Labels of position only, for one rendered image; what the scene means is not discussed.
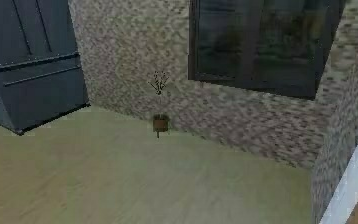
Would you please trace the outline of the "house plant in brown pot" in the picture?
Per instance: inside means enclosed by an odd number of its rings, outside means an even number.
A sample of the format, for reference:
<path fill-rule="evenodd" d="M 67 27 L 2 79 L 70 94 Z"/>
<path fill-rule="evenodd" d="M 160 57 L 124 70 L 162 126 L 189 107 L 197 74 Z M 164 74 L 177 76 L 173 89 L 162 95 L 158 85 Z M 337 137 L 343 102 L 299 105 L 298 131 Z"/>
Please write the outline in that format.
<path fill-rule="evenodd" d="M 168 80 L 169 76 L 164 71 L 155 71 L 152 80 L 149 81 L 158 97 L 157 112 L 152 116 L 153 131 L 156 133 L 157 138 L 160 137 L 161 133 L 167 132 L 169 129 L 169 116 L 163 112 L 164 91 Z"/>

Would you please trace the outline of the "dark framed window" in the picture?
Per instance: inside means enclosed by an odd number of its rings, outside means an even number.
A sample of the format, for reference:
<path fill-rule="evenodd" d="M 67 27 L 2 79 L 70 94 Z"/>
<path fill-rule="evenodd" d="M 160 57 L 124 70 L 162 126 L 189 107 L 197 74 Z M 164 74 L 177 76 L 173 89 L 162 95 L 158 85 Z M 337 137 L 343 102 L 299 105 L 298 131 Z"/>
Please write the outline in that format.
<path fill-rule="evenodd" d="M 190 0 L 188 78 L 313 100 L 346 0 Z"/>

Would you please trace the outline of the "dark blue-grey cupboard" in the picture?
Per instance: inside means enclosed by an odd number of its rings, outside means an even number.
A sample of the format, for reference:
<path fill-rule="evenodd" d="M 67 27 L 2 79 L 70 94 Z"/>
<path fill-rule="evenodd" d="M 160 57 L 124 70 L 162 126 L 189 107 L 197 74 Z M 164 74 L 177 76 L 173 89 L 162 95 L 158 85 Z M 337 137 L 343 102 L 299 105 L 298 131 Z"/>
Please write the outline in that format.
<path fill-rule="evenodd" d="M 21 135 L 88 104 L 68 0 L 0 0 L 0 125 Z"/>

